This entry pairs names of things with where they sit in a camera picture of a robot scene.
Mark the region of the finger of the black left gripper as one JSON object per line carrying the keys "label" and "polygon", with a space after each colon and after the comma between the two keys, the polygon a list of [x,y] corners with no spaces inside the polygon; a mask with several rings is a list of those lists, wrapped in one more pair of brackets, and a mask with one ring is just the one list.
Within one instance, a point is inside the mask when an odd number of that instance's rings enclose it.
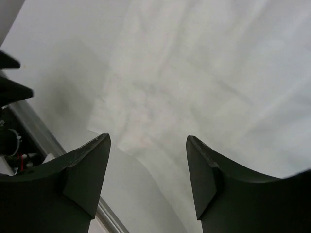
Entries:
{"label": "finger of the black left gripper", "polygon": [[16,83],[3,76],[0,77],[0,106],[6,106],[13,102],[32,98],[34,92],[32,89]]}
{"label": "finger of the black left gripper", "polygon": [[20,62],[7,53],[0,51],[0,69],[19,69]]}

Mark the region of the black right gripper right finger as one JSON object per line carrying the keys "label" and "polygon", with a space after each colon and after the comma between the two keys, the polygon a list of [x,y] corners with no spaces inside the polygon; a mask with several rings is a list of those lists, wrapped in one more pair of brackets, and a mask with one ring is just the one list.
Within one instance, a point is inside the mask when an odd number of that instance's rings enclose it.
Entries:
{"label": "black right gripper right finger", "polygon": [[197,219],[205,233],[308,233],[311,172],[276,178],[244,167],[195,136],[186,141]]}

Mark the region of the white fabric skirt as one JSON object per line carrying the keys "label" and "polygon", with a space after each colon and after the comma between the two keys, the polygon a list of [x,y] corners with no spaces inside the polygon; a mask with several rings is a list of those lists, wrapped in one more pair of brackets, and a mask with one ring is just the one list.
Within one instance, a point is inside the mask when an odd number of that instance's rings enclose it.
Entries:
{"label": "white fabric skirt", "polygon": [[244,166],[311,166],[308,0],[135,0],[89,128],[156,177],[186,177],[194,135]]}

